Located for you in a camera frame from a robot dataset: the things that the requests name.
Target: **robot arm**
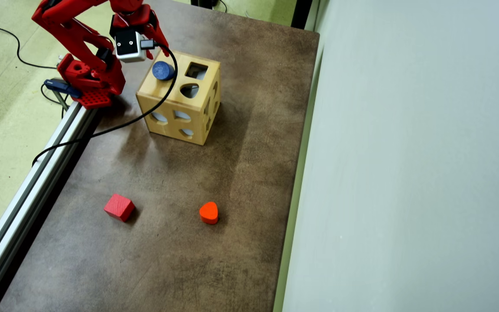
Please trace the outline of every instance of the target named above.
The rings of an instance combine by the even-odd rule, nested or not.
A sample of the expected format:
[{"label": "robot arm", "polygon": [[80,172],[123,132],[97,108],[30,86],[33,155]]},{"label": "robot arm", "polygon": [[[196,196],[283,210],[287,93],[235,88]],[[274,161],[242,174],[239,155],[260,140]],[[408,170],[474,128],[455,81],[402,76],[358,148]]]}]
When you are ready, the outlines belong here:
[{"label": "robot arm", "polygon": [[[151,53],[140,47],[140,41],[149,38],[168,47],[155,12],[142,0],[109,0],[115,12],[110,34],[117,42],[117,56],[109,38],[76,19],[78,14],[107,0],[43,0],[32,16],[71,53],[57,66],[57,71],[72,87],[81,91],[73,97],[85,108],[111,105],[111,95],[120,94],[125,85],[119,62],[153,59]],[[97,48],[91,53],[86,43]]]}]

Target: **wooden cube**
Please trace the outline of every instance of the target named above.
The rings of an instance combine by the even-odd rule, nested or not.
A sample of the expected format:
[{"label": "wooden cube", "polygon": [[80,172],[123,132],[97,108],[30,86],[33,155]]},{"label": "wooden cube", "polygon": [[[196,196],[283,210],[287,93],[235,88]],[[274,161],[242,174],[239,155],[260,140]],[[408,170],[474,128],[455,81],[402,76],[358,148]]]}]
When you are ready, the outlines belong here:
[{"label": "wooden cube", "polygon": [[[205,144],[220,105],[220,63],[173,51],[178,77],[166,101],[145,117],[150,132],[199,145]],[[174,66],[171,57],[160,51],[155,62]],[[150,70],[136,92],[142,112],[160,101],[172,83],[160,81]]]},{"label": "wooden cube", "polygon": [[103,210],[111,217],[126,222],[134,210],[134,204],[132,203],[132,200],[126,197],[122,197],[119,194],[113,194]]}]

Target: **blue cylinder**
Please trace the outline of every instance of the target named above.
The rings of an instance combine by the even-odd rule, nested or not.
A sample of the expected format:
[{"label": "blue cylinder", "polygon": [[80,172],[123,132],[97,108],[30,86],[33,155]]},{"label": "blue cylinder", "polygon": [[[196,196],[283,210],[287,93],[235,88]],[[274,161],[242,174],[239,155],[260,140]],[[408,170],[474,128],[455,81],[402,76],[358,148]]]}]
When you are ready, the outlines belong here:
[{"label": "blue cylinder", "polygon": [[175,70],[169,63],[159,61],[151,68],[153,76],[159,80],[170,80],[175,75]]}]

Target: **red cube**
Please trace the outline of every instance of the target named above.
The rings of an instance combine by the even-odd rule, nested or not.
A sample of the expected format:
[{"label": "red cube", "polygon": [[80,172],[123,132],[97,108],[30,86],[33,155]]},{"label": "red cube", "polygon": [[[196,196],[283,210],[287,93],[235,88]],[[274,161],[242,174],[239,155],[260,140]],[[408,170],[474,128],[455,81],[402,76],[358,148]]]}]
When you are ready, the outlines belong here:
[{"label": "red cube", "polygon": [[132,203],[132,200],[126,197],[122,197],[119,194],[113,194],[113,197],[109,199],[109,202],[107,202],[107,205],[105,205],[103,210],[111,217],[126,222],[128,217],[130,217],[130,213],[134,210],[134,204]]}]

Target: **red robot arm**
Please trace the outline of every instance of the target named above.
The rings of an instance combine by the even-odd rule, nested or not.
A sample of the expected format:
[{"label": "red robot arm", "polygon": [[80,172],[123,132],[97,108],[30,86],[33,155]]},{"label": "red robot arm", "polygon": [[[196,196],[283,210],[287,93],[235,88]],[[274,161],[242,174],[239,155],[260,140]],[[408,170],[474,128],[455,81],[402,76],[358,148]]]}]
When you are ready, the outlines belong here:
[{"label": "red robot arm", "polygon": [[[109,38],[76,19],[78,14],[107,0],[43,0],[32,16],[63,44],[68,53],[57,66],[63,79],[82,92],[74,98],[85,108],[111,105],[111,95],[120,94],[125,84],[122,65],[115,55]],[[109,0],[115,12],[111,31],[134,28],[147,38],[168,47],[155,12],[142,0]],[[91,53],[86,43],[97,48]],[[153,59],[146,51],[147,57]]]}]

